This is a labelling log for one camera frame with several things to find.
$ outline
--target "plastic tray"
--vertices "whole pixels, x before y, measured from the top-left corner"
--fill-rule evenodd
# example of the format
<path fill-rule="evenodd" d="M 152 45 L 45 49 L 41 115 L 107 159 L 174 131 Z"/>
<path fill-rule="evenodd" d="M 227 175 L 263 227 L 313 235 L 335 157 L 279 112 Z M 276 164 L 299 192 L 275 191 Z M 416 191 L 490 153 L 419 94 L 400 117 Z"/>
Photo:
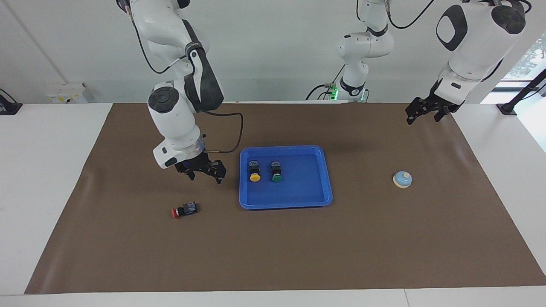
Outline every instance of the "plastic tray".
<path fill-rule="evenodd" d="M 259 182 L 250 181 L 248 163 L 257 160 Z M 283 181 L 273 182 L 271 162 L 280 161 Z M 249 147 L 241 152 L 239 202 L 247 210 L 329 205 L 332 188 L 319 146 Z"/>

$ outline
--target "electrical outlet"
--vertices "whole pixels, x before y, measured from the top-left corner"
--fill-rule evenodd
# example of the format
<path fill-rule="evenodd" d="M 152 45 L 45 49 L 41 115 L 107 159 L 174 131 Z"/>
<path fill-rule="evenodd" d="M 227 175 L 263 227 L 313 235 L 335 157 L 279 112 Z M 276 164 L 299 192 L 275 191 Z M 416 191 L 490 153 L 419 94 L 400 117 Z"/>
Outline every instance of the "electrical outlet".
<path fill-rule="evenodd" d="M 50 103 L 88 103 L 91 94 L 82 83 L 51 84 L 46 96 Z"/>

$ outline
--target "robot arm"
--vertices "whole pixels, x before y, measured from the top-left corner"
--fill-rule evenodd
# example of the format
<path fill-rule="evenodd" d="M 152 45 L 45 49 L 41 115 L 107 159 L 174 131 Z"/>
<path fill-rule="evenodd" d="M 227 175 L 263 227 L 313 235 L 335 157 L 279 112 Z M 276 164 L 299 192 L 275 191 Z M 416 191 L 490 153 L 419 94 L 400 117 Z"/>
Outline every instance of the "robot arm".
<path fill-rule="evenodd" d="M 442 15 L 440 42 L 453 53 L 427 98 L 406 108 L 408 124 L 437 111 L 434 119 L 456 112 L 468 94 L 500 66 L 525 28 L 525 10 L 517 0 L 463 2 Z"/>
<path fill-rule="evenodd" d="M 365 0 L 359 16 L 366 32 L 345 35 L 337 48 L 337 53 L 345 61 L 345 72 L 336 85 L 339 89 L 338 99 L 361 100 L 369 71 L 362 60 L 386 56 L 394 48 L 394 38 L 388 32 L 385 0 Z"/>
<path fill-rule="evenodd" d="M 217 109 L 224 97 L 203 45 L 189 22 L 182 18 L 181 9 L 189 5 L 189 0 L 118 2 L 157 56 L 164 60 L 185 56 L 192 65 L 192 71 L 185 76 L 182 69 L 176 69 L 178 79 L 156 85 L 149 96 L 150 115 L 165 137 L 153 150 L 157 163 L 161 168 L 175 166 L 191 180 L 194 172 L 203 172 L 220 184 L 225 167 L 220 160 L 209 160 L 193 113 Z"/>

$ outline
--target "table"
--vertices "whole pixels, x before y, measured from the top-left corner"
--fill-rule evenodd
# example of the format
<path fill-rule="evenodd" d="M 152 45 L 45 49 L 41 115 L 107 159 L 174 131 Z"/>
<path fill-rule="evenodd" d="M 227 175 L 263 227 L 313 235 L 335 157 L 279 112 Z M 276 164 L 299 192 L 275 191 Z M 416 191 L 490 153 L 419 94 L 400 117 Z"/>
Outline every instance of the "table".
<path fill-rule="evenodd" d="M 0 118 L 0 294 L 22 294 L 49 235 L 70 196 L 79 173 L 100 132 L 111 104 L 27 105 L 14 117 Z M 546 191 L 543 174 L 546 155 L 516 117 L 504 117 L 491 105 L 466 105 L 455 114 L 463 134 L 497 191 L 514 223 L 542 270 L 546 269 Z M 361 290 L 266 293 L 119 293 L 65 294 L 45 296 L 51 305 L 88 304 L 134 300 L 143 305 L 165 300 L 165 304 L 192 300 L 215 305 L 223 300 L 253 304 L 253 299 L 278 304 L 427 306 L 450 302 L 456 305 L 472 298 L 497 298 L 502 302 L 544 302 L 546 287 Z M 32 304 L 36 297 L 0 297 L 6 305 Z"/>

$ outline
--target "window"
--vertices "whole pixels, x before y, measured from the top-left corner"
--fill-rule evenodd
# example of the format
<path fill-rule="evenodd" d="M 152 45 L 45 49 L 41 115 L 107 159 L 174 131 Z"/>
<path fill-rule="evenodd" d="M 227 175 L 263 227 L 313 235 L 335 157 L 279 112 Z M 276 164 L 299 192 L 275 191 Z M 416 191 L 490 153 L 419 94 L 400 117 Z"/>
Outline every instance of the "window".
<path fill-rule="evenodd" d="M 519 62 L 501 80 L 502 84 L 517 84 L 533 80 L 544 68 L 546 68 L 546 33 L 527 51 Z"/>

